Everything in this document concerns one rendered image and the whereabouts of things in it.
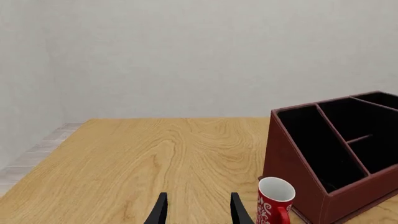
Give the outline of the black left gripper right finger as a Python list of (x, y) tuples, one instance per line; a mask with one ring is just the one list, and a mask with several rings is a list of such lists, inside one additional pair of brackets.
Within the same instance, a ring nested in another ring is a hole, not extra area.
[(233, 224), (254, 224), (237, 192), (231, 193), (230, 210)]

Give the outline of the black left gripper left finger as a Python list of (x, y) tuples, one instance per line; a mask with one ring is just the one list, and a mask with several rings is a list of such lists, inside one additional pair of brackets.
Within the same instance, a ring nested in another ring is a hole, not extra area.
[(167, 219), (167, 193), (161, 192), (144, 224), (165, 224)]

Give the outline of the red-brown desk caddy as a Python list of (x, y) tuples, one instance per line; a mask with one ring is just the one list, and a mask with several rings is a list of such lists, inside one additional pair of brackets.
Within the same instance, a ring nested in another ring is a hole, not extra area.
[(339, 224), (398, 195), (398, 95), (374, 91), (271, 111), (263, 177), (290, 182), (308, 224)]

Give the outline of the red mug with white pattern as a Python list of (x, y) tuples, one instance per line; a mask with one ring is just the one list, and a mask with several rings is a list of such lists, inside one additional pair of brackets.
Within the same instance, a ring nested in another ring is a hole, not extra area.
[(290, 224), (289, 212), (296, 191), (278, 177), (265, 177), (258, 184), (256, 224)]

